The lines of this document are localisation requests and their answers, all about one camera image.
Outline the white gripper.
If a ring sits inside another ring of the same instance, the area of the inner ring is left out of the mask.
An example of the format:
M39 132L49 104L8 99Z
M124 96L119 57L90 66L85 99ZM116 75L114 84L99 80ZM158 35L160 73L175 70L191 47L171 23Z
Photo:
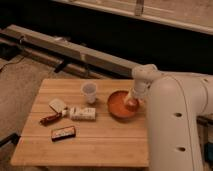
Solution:
M134 98L132 97L131 93L128 93L125 97L125 107L130 111L136 111L139 107L139 102L137 99L144 98L146 91L147 85L142 81L135 80L134 86L132 88L132 94Z

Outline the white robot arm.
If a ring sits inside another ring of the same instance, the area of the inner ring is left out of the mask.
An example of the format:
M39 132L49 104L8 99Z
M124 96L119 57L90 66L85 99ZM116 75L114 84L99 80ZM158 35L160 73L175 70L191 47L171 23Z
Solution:
M213 75L132 69L127 97L146 101L149 171L204 171L197 118L213 114Z

